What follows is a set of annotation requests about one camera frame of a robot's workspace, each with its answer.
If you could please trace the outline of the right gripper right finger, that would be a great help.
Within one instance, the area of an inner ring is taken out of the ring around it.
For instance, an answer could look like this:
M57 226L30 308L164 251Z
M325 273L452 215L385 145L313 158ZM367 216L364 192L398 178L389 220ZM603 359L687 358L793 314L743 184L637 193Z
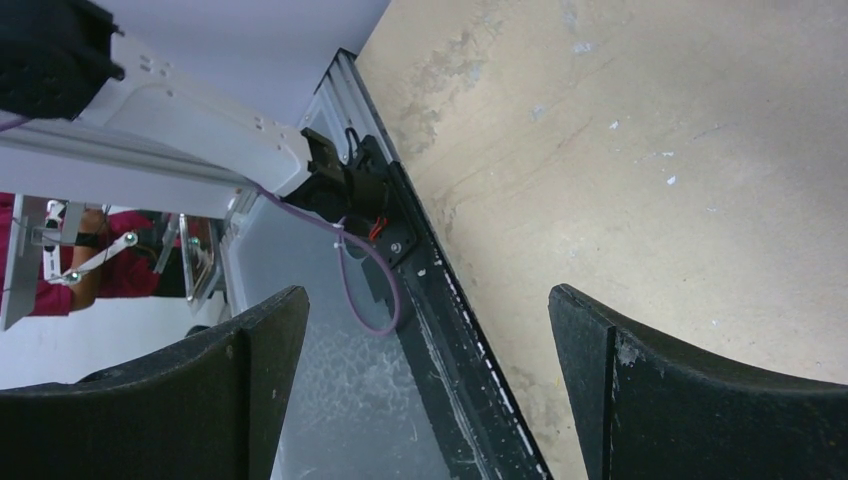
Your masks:
M714 354L567 284L548 311L592 479L843 479L847 389Z

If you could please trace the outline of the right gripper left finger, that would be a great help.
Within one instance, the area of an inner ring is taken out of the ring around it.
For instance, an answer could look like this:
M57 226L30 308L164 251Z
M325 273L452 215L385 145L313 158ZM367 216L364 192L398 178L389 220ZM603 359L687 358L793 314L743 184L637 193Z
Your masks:
M1 394L5 479L267 479L310 311L291 286L72 384Z

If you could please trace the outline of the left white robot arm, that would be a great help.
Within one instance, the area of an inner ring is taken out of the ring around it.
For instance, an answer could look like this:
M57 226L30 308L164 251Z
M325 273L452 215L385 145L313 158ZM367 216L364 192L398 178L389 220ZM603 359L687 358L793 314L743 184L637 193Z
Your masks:
M349 192L327 140L194 81L90 1L1 5L1 130L32 157L1 186L224 218L256 192L325 213Z

